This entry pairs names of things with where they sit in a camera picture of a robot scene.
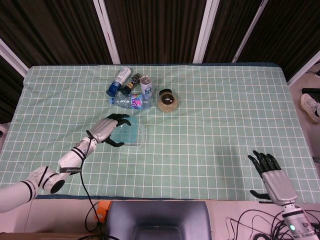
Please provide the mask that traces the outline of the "green checked tablecloth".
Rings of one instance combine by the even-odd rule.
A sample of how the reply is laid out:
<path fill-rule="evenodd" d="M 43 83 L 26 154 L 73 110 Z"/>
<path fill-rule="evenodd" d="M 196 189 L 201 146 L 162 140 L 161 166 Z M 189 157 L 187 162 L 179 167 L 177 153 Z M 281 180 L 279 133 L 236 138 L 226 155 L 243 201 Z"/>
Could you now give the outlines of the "green checked tablecloth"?
<path fill-rule="evenodd" d="M 57 172 L 59 159 L 87 130 L 109 114 L 125 113 L 144 126 L 142 147 L 99 144 L 60 196 L 252 200 L 250 190 L 265 191 L 248 159 L 258 151 L 277 159 L 299 202 L 320 203 L 320 179 L 279 66 L 131 66 L 151 77 L 154 95 L 172 90 L 178 108 L 171 113 L 112 106 L 106 90 L 120 70 L 32 67 L 0 153 L 0 188 L 41 166 Z"/>

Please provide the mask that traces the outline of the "dark brown pleated curtain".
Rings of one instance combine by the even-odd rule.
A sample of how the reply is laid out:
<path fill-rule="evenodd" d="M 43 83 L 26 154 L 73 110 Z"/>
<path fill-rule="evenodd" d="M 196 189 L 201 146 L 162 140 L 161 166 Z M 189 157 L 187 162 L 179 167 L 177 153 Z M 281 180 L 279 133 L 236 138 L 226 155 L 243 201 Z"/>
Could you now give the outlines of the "dark brown pleated curtain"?
<path fill-rule="evenodd" d="M 193 63 L 207 0 L 104 0 L 120 63 Z M 220 0 L 202 63 L 231 63 L 262 0 Z M 0 0 L 0 38 L 28 68 L 113 64 L 93 0 Z M 274 63 L 287 80 L 320 50 L 320 0 L 269 0 L 237 63 Z M 22 77 L 0 56 L 0 124 Z"/>

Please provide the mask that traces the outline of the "clear plastic container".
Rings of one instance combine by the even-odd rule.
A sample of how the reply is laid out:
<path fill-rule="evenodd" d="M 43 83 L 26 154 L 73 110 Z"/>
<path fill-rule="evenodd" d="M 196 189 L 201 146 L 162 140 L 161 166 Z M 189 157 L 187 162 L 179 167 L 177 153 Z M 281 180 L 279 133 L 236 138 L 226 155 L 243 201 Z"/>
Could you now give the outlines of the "clear plastic container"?
<path fill-rule="evenodd" d="M 130 148 L 140 148 L 142 147 L 142 145 L 145 143 L 145 135 L 146 135 L 146 131 L 145 131 L 145 127 L 142 124 L 138 124 L 138 139 L 137 139 L 137 143 L 131 143 L 131 144 L 125 144 L 124 143 L 124 147 L 130 147 Z"/>

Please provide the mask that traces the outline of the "black flat board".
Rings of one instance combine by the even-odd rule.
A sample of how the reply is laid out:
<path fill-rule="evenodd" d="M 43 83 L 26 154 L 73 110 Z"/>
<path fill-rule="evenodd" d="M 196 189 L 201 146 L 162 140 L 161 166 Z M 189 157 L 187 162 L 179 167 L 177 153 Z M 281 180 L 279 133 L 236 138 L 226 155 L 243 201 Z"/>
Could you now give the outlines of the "black flat board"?
<path fill-rule="evenodd" d="M 303 94 L 311 94 L 320 97 L 320 88 L 303 88 L 301 92 Z"/>

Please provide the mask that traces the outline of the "grey robot chest housing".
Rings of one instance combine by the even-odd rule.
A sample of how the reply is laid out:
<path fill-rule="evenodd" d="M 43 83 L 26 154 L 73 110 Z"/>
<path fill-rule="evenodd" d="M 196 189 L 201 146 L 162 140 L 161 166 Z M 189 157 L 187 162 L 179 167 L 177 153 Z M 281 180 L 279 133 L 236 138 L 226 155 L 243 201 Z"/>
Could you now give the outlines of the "grey robot chest housing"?
<path fill-rule="evenodd" d="M 212 240 L 204 201 L 114 201 L 105 230 L 119 240 Z"/>

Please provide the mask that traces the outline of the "white sneaker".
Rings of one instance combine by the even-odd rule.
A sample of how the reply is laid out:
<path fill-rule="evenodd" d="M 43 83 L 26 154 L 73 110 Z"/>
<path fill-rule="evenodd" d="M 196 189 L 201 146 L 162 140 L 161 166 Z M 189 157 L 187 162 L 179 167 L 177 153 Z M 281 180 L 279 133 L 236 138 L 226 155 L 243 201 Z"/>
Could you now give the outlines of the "white sneaker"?
<path fill-rule="evenodd" d="M 308 93 L 304 93 L 300 97 L 300 105 L 302 110 L 308 115 L 314 124 L 320 124 L 320 103 L 312 98 Z"/>

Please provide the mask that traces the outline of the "dark bottle with gold label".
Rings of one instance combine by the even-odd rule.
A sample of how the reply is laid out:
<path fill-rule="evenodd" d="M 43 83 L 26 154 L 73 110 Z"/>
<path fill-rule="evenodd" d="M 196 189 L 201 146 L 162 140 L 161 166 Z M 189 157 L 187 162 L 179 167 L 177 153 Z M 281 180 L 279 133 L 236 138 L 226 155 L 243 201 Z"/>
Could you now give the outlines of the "dark bottle with gold label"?
<path fill-rule="evenodd" d="M 120 89 L 120 92 L 123 95 L 129 95 L 133 88 L 140 84 L 141 77 L 142 75 L 140 73 L 134 74 L 129 83 Z"/>

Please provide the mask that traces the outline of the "round glass jar of grains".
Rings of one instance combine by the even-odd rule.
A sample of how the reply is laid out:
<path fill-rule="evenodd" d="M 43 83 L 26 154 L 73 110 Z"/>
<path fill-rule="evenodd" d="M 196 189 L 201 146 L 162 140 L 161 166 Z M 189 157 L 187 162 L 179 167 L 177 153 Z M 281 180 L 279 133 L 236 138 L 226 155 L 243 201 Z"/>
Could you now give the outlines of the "round glass jar of grains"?
<path fill-rule="evenodd" d="M 157 106 L 162 112 L 171 113 L 177 109 L 178 99 L 171 89 L 165 88 L 159 92 Z"/>

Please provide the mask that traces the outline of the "white frame post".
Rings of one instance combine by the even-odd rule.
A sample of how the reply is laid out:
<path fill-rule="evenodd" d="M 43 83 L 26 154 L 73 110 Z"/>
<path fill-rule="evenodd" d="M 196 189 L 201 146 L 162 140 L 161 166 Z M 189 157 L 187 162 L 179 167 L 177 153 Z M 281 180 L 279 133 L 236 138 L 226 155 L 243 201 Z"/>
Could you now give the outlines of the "white frame post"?
<path fill-rule="evenodd" d="M 193 57 L 193 64 L 201 64 L 204 60 L 220 0 L 206 0 L 200 31 Z"/>
<path fill-rule="evenodd" d="M 22 77 L 26 77 L 29 68 L 1 38 L 0 56 L 4 58 Z"/>
<path fill-rule="evenodd" d="M 119 65 L 121 63 L 121 60 L 119 57 L 112 26 L 108 16 L 105 0 L 92 0 L 92 1 L 95 7 L 95 11 L 97 13 L 97 17 L 98 17 L 104 38 L 105 38 L 105 42 L 108 47 L 108 51 L 109 51 L 112 63 L 114 65 Z"/>
<path fill-rule="evenodd" d="M 249 25 L 245 35 L 244 35 L 244 37 L 243 37 L 243 39 L 242 39 L 242 41 L 241 41 L 241 43 L 240 43 L 240 45 L 239 45 L 239 47 L 238 47 L 238 49 L 237 49 L 237 51 L 235 53 L 233 59 L 232 59 L 232 63 L 236 63 L 238 61 L 243 49 L 245 48 L 245 46 L 246 46 L 246 44 L 247 44 L 247 42 L 248 42 L 248 40 L 249 40 L 254 28 L 255 28 L 258 20 L 260 19 L 260 17 L 262 15 L 266 5 L 268 4 L 268 2 L 269 2 L 269 0 L 261 0 L 261 3 L 260 3 L 260 5 L 259 5 L 259 7 L 258 7 L 258 9 L 257 9 L 257 11 L 256 11 L 251 23 L 250 23 L 250 25 Z"/>
<path fill-rule="evenodd" d="M 318 61 L 320 61 L 320 50 L 292 76 L 292 78 L 287 82 L 288 87 L 290 88 L 303 74 L 305 74 Z"/>

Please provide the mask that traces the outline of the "teal plastic lid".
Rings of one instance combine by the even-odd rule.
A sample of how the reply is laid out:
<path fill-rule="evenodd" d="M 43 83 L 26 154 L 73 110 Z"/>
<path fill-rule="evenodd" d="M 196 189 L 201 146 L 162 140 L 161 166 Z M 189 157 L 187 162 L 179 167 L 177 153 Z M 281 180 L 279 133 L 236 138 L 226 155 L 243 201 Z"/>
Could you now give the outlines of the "teal plastic lid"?
<path fill-rule="evenodd" d="M 131 125 L 126 123 L 116 127 L 110 138 L 116 143 L 123 142 L 125 144 L 136 144 L 138 141 L 138 120 L 131 116 L 126 118 Z"/>

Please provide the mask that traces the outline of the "silver drink can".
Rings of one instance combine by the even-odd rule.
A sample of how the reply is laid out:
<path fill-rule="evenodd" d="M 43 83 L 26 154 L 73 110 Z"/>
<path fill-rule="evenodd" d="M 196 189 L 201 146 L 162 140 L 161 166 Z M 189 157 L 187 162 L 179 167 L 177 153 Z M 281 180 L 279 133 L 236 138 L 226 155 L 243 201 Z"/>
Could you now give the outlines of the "silver drink can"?
<path fill-rule="evenodd" d="M 143 75 L 140 78 L 140 86 L 141 86 L 142 94 L 146 95 L 148 98 L 150 98 L 153 94 L 152 80 L 151 80 L 150 76 Z"/>

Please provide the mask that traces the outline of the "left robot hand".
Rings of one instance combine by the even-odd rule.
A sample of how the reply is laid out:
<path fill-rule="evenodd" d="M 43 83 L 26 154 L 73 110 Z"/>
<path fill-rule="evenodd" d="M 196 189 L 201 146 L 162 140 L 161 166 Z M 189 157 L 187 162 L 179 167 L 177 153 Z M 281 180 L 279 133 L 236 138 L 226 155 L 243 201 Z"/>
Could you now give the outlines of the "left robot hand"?
<path fill-rule="evenodd" d="M 115 142 L 111 139 L 113 131 L 123 124 L 131 126 L 132 124 L 128 120 L 130 116 L 128 114 L 112 113 L 106 118 L 99 120 L 91 129 L 86 133 L 91 139 L 95 139 L 98 144 L 106 143 L 112 147 L 121 147 L 124 142 Z"/>

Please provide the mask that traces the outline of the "orange box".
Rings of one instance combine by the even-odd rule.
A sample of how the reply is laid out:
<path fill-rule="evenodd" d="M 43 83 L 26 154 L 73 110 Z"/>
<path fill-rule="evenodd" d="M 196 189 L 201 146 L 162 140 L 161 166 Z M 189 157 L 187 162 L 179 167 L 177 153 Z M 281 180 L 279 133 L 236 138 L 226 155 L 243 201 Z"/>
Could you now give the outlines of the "orange box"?
<path fill-rule="evenodd" d="M 105 223 L 107 221 L 108 213 L 111 205 L 112 205 L 111 200 L 100 200 L 98 202 L 96 213 L 97 213 L 99 222 Z"/>

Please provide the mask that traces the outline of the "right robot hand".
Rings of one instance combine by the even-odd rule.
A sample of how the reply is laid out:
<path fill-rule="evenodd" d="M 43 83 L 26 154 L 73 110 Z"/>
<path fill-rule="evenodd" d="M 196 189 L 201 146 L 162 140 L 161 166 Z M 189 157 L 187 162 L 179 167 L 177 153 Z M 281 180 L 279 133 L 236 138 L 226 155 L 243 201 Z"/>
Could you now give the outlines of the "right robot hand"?
<path fill-rule="evenodd" d="M 286 172 L 282 170 L 274 156 L 253 150 L 253 155 L 247 157 L 258 172 L 267 193 L 250 193 L 257 199 L 270 200 L 277 206 L 294 204 L 298 195 Z"/>

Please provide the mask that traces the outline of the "clear plastic water bottle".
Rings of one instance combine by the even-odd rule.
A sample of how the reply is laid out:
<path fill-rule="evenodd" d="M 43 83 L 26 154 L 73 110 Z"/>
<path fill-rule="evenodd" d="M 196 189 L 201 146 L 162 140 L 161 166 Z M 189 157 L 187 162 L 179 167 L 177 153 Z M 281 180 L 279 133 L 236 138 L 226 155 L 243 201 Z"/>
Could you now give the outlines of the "clear plastic water bottle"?
<path fill-rule="evenodd" d="M 111 97 L 109 99 L 111 105 L 115 105 L 120 108 L 144 110 L 154 107 L 156 105 L 155 100 L 151 99 L 145 94 L 125 94 Z"/>

